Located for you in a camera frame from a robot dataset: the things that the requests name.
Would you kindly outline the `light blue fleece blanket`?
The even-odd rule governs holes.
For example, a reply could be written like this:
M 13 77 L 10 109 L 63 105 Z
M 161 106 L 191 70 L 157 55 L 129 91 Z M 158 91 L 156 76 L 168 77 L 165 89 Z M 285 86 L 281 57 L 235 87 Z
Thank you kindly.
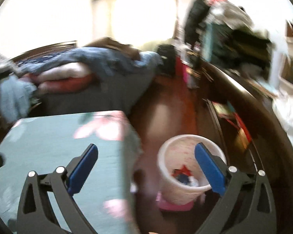
M 32 98 L 37 90 L 29 81 L 10 75 L 0 84 L 0 114 L 6 123 L 12 124 L 28 116 Z

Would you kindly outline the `dark wooden cabinet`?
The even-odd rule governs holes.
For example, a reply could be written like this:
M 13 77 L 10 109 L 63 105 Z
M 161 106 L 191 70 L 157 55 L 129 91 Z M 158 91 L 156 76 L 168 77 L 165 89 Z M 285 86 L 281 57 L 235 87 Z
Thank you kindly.
M 277 232 L 293 233 L 293 147 L 272 101 L 246 79 L 201 61 L 197 92 L 198 133 L 214 141 L 229 165 L 264 170 L 271 185 Z

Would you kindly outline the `pile of clothes on cabinet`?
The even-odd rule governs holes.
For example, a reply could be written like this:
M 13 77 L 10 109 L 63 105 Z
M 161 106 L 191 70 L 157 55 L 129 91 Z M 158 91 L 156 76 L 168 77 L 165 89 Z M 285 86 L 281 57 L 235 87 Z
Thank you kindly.
M 253 30 L 249 15 L 228 0 L 209 0 L 209 5 L 206 24 L 225 25 L 220 49 L 210 64 L 236 70 L 244 78 L 267 80 L 273 51 L 267 35 Z

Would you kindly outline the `blue star-pattern duvet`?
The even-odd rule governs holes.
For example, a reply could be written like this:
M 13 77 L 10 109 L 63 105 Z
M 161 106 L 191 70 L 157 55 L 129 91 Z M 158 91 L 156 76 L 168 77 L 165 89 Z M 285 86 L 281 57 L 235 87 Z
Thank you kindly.
M 163 65 L 161 56 L 156 52 L 141 52 L 140 60 L 132 60 L 120 51 L 95 47 L 74 48 L 46 57 L 27 59 L 17 65 L 21 74 L 38 75 L 52 68 L 75 62 L 84 63 L 102 80 L 115 74 L 143 74 L 147 70 L 157 72 L 158 67 Z

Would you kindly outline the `black hanging jacket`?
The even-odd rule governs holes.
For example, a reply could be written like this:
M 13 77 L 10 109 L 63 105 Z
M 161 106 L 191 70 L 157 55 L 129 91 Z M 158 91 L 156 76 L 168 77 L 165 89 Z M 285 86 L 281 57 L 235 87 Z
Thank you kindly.
M 209 10 L 210 5 L 206 0 L 194 0 L 192 3 L 184 26 L 184 42 L 189 44 L 191 49 L 194 48 L 199 37 L 196 30 L 205 20 Z

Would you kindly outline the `white pink-dotted trash bin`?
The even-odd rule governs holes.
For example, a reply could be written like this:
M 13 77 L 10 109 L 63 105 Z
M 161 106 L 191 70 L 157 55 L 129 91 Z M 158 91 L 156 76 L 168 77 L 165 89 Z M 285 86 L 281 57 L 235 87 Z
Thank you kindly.
M 195 158 L 195 146 L 199 143 L 203 143 L 212 155 L 227 161 L 221 148 L 205 137 L 184 134 L 168 139 L 157 155 L 160 192 L 167 202 L 183 206 L 211 189 Z

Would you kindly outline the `red snack wrapper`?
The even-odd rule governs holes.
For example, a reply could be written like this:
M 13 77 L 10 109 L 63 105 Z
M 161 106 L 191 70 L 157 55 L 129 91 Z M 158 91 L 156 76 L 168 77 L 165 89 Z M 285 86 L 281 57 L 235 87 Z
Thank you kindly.
M 180 169 L 174 169 L 171 176 L 176 178 L 181 173 L 192 176 L 192 172 L 187 168 L 186 165 L 183 165 Z

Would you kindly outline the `bed with dark frame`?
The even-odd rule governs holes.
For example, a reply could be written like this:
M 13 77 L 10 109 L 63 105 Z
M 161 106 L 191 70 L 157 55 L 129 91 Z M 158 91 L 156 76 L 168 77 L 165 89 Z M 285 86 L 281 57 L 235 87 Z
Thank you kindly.
M 115 74 L 105 80 L 95 74 L 97 79 L 79 92 L 38 93 L 38 96 L 46 116 L 107 110 L 120 110 L 128 114 L 149 88 L 156 74 L 153 70 L 147 70 L 143 74 Z

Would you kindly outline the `white sheer curtain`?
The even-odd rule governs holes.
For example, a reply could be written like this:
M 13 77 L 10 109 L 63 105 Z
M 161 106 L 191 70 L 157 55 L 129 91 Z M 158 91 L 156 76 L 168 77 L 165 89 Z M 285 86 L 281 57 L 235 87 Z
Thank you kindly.
M 93 38 L 153 50 L 175 35 L 177 0 L 93 0 Z

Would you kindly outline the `pink and red folded quilt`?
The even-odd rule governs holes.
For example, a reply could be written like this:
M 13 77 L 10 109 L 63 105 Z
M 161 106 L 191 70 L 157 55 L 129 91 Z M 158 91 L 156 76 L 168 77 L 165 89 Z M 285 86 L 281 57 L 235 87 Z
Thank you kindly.
M 75 62 L 52 68 L 39 75 L 25 74 L 21 79 L 36 85 L 38 93 L 44 95 L 79 92 L 97 77 L 87 65 Z

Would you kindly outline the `blue waffle biscuit wrapper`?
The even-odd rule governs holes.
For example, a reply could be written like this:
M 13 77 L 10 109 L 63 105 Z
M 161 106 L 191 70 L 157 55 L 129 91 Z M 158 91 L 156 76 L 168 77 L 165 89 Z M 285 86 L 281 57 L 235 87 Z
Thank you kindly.
M 186 174 L 179 174 L 176 177 L 177 181 L 179 181 L 180 183 L 184 184 L 184 185 L 190 185 L 190 179 L 189 176 Z

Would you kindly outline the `teal floral tablecloth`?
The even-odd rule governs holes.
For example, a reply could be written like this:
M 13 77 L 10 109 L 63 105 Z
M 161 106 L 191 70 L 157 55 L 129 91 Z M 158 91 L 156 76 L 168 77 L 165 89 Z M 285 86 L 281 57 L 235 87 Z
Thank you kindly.
M 81 191 L 67 165 L 89 144 L 98 160 Z M 138 233 L 133 167 L 140 139 L 120 111 L 24 118 L 0 144 L 0 233 Z

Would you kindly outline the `teal storage box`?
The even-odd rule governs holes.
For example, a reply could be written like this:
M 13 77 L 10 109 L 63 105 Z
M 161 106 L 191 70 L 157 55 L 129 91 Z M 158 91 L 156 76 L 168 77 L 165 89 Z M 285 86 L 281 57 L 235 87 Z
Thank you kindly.
M 211 63 L 213 57 L 220 48 L 221 37 L 225 31 L 225 25 L 216 23 L 207 23 L 205 31 L 203 33 L 202 45 L 201 45 L 201 57 L 203 60 Z

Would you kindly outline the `black suitcase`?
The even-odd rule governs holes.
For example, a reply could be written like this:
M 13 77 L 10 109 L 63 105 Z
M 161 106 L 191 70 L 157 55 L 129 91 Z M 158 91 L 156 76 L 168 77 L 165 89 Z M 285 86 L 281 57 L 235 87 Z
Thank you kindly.
M 174 77 L 176 74 L 176 49 L 171 44 L 160 44 L 157 53 L 161 56 L 162 65 L 159 65 L 161 74 Z

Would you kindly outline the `pink storage container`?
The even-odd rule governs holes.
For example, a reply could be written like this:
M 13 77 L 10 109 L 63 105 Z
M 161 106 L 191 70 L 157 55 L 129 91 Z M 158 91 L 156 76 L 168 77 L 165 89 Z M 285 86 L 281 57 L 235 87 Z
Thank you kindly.
M 186 64 L 182 65 L 182 78 L 185 84 L 188 84 L 188 81 L 191 78 L 190 74 L 187 72 L 187 68 L 188 68 L 188 65 Z

